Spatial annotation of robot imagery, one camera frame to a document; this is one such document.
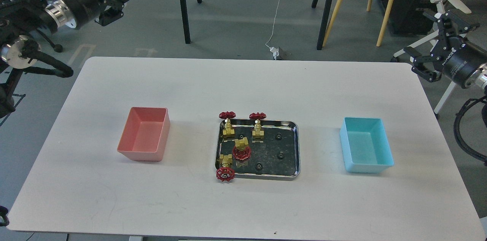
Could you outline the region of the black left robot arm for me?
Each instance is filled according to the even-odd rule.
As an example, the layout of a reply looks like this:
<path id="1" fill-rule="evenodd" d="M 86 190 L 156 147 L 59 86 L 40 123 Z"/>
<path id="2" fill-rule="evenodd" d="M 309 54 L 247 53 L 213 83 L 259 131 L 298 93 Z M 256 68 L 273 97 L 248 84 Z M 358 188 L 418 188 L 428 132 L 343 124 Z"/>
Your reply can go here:
<path id="1" fill-rule="evenodd" d="M 60 78 L 73 75 L 70 66 L 41 51 L 31 32 L 37 32 L 56 52 L 62 52 L 63 47 L 54 44 L 43 30 L 55 33 L 63 26 L 79 29 L 92 20 L 101 26 L 109 25 L 122 18 L 128 1 L 1 0 L 1 70 L 12 68 L 7 81 L 1 84 L 1 117 L 15 111 L 13 94 L 23 73 Z"/>

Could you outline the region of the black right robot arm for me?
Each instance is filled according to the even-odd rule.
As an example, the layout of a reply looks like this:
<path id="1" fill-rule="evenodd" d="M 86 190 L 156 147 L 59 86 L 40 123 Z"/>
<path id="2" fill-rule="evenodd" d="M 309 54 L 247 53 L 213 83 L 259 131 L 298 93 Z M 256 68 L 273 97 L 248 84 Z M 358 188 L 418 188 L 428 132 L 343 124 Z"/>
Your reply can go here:
<path id="1" fill-rule="evenodd" d="M 486 90 L 486 51 L 464 37 L 479 24 L 467 23 L 452 10 L 443 14 L 427 10 L 424 15 L 437 24 L 437 43 L 429 55 L 412 46 L 403 49 L 412 59 L 412 71 L 430 83 L 445 75 L 463 89 L 477 85 Z"/>

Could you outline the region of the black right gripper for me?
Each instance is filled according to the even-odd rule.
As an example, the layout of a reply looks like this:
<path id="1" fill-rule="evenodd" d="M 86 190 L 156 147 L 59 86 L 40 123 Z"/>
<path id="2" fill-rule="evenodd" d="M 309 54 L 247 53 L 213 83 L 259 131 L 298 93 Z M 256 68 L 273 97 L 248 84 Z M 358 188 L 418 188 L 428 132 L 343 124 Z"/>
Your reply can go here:
<path id="1" fill-rule="evenodd" d="M 486 50 L 462 37 L 479 28 L 480 23 L 460 10 L 445 13 L 425 10 L 424 16 L 435 23 L 439 40 L 429 56 L 410 46 L 403 49 L 412 59 L 412 72 L 430 83 L 439 81 L 443 73 L 463 89 L 475 84 L 485 90 Z M 424 65 L 427 62 L 432 62 L 436 71 L 427 68 Z"/>

